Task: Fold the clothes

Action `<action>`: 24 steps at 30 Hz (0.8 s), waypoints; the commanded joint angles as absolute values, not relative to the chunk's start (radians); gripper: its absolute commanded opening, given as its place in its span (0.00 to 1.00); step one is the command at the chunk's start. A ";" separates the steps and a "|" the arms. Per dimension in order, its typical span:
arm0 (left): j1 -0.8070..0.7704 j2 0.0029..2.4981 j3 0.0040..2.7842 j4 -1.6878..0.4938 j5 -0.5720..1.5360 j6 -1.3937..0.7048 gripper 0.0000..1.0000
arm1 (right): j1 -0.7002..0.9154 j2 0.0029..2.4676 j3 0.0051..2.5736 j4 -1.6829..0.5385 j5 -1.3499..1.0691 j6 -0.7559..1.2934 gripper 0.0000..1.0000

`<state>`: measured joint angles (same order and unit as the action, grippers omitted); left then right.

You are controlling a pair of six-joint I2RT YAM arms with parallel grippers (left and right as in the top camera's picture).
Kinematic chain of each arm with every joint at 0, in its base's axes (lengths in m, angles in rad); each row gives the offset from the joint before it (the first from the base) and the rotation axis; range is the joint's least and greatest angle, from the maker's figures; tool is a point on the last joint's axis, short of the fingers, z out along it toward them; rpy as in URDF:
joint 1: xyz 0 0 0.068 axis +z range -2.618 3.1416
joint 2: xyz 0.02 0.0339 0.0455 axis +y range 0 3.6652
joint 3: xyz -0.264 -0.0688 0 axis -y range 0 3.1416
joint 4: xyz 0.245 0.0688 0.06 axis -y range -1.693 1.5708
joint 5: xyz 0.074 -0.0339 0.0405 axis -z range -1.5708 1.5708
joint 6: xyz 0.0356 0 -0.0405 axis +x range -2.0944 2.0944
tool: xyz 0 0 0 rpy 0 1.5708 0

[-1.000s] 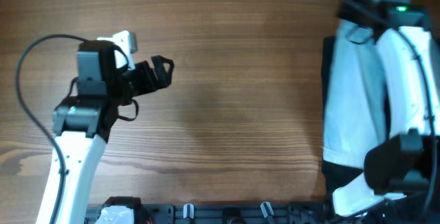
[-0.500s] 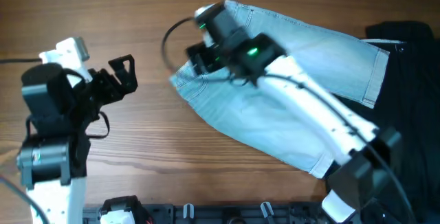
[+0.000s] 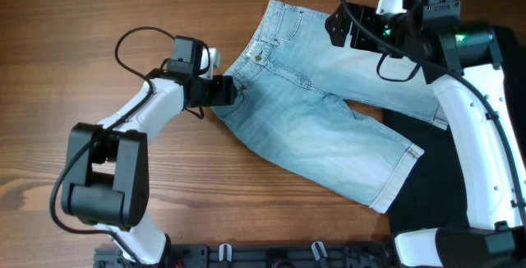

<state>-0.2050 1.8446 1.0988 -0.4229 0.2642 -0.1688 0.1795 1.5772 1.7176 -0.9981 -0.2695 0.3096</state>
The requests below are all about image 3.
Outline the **light blue denim shorts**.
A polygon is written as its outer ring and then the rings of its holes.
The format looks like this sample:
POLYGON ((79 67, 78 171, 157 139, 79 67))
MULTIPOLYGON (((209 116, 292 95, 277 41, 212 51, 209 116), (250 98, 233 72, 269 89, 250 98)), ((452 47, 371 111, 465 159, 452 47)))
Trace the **light blue denim shorts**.
POLYGON ((327 15, 268 3, 249 44, 227 70, 235 102, 215 108, 260 157, 374 211, 388 210, 423 149, 349 101, 395 111, 441 129, 446 115, 406 58, 332 45, 327 15))

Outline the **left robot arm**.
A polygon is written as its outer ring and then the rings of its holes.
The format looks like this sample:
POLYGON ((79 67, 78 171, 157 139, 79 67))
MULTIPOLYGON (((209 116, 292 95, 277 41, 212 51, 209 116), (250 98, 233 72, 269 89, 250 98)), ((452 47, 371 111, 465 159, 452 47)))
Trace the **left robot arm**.
POLYGON ((172 243, 147 214, 150 195, 148 145, 172 118, 189 108, 233 104, 231 76, 145 76, 140 92, 97 124, 70 131, 66 164, 49 201, 54 223, 68 233, 56 208, 85 224, 82 235, 109 236, 124 267, 171 267, 172 243))

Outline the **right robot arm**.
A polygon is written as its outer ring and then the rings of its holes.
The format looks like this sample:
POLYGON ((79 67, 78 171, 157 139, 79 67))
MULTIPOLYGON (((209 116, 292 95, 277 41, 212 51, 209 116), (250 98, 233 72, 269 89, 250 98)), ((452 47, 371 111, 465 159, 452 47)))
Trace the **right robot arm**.
POLYGON ((399 233, 401 267, 522 267, 525 167, 505 100, 494 28, 463 21, 460 0, 341 0, 325 29, 334 46, 408 58, 448 118, 467 194, 468 226, 399 233))

